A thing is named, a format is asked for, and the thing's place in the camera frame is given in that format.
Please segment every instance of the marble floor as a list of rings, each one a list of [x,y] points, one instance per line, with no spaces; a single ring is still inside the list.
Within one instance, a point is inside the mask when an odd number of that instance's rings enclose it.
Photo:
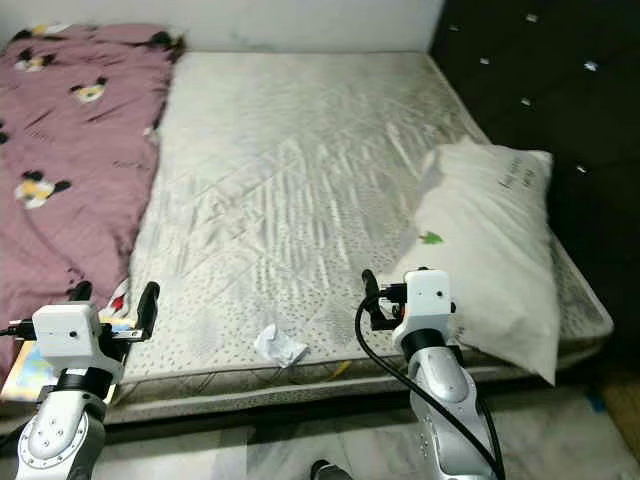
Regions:
[[[582,389],[489,404],[508,479],[640,480],[609,415]],[[310,465],[326,458],[355,480],[427,480],[416,432],[411,412],[402,410],[123,443],[105,448],[94,479],[305,480]],[[13,478],[11,463],[0,465],[0,478]]]

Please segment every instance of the green print on pillow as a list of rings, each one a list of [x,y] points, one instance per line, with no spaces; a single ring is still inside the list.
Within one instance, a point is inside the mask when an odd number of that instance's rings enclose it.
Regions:
[[[424,235],[420,235],[418,238],[422,240],[422,243],[424,243],[425,245],[435,245],[436,243],[444,242],[440,235],[433,232],[426,232]]]

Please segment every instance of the pillow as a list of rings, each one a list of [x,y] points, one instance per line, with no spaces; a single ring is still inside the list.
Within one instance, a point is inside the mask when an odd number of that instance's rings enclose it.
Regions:
[[[458,340],[553,384],[560,314],[545,205],[551,155],[464,138],[428,161],[440,184],[423,197],[418,235],[388,279],[422,265],[447,271]]]

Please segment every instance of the black cable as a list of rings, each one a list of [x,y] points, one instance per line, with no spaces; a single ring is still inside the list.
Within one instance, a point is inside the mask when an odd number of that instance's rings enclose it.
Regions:
[[[0,335],[12,335],[14,337],[19,337],[20,340],[35,340],[36,331],[33,327],[33,320],[30,318],[20,320],[20,322],[17,322],[14,325],[9,325],[9,328],[6,330],[0,330]]]
[[[471,431],[469,431],[469,429],[467,427],[465,427],[462,422],[460,422],[460,420],[458,420],[451,413],[449,413],[449,411],[445,407],[443,407],[435,398],[433,398],[431,395],[429,395],[427,392],[425,392],[422,388],[420,388],[410,378],[406,377],[405,375],[400,373],[398,370],[396,370],[396,368],[393,365],[391,365],[390,363],[387,363],[385,360],[380,358],[371,349],[371,347],[369,347],[369,345],[367,345],[367,342],[365,341],[364,337],[362,336],[362,328],[361,328],[361,325],[360,325],[361,321],[362,321],[362,313],[364,312],[365,306],[367,304],[369,304],[369,302],[371,302],[371,301],[373,301],[373,300],[375,300],[376,298],[379,298],[379,297],[380,297],[380,294],[374,294],[374,295],[370,295],[370,296],[366,297],[360,303],[360,306],[358,307],[358,311],[356,312],[356,318],[355,318],[356,338],[358,339],[358,343],[360,344],[362,349],[380,367],[382,367],[384,370],[386,370],[391,376],[395,377],[396,380],[398,380],[400,383],[402,383],[407,388],[409,388],[411,391],[413,391],[416,395],[418,395],[425,402],[427,402],[431,407],[433,407],[433,409],[436,412],[438,412],[440,415],[442,415],[453,427],[455,427],[462,434],[463,437],[465,437],[469,441],[469,443],[471,443],[471,445],[474,446],[474,448],[478,451],[478,453],[480,453],[480,455],[482,455],[482,457],[485,459],[485,461],[491,467],[491,470],[493,470],[493,473],[496,475],[498,480],[505,480],[503,472],[500,469],[499,462],[496,461],[495,458],[493,458],[491,453],[486,449],[486,447],[482,444],[482,442],[480,442],[480,440],[478,440],[475,437],[475,435],[473,433],[471,433]]]
[[[501,478],[506,478],[506,474],[504,472],[504,462],[502,459],[502,450],[500,449],[500,440],[498,439],[498,432],[496,431],[496,425],[493,423],[493,416],[491,415],[491,410],[487,406],[486,402],[478,397],[478,405],[480,406],[480,410],[484,414],[485,419],[487,420],[487,426],[489,427],[489,436],[491,437],[491,446],[493,447],[493,451],[495,452],[496,462],[498,463],[498,468],[500,469],[500,473],[502,474]]]

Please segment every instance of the tufted headboard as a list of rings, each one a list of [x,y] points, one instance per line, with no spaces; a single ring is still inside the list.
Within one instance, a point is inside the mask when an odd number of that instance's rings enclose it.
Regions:
[[[494,143],[555,159],[552,228],[637,355],[640,3],[448,0],[432,54]]]

